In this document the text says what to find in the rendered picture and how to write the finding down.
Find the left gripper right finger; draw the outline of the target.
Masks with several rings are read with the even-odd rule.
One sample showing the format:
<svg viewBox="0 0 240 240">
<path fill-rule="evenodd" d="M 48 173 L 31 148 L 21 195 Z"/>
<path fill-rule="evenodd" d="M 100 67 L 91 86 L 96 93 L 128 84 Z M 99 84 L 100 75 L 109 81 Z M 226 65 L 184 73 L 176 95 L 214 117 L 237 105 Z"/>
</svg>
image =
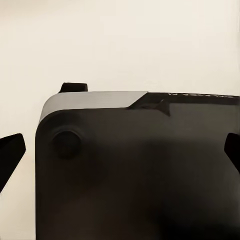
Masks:
<svg viewBox="0 0 240 240">
<path fill-rule="evenodd" d="M 240 135 L 229 133 L 227 135 L 224 151 L 240 173 Z"/>
</svg>

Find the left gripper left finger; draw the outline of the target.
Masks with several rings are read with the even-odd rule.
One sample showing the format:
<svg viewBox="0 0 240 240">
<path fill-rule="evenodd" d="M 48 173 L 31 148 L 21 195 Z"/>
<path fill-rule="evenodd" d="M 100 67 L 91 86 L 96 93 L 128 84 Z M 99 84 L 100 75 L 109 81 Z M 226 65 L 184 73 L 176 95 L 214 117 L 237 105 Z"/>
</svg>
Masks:
<svg viewBox="0 0 240 240">
<path fill-rule="evenodd" d="M 25 152 L 26 145 L 22 133 L 0 138 L 0 193 Z"/>
</svg>

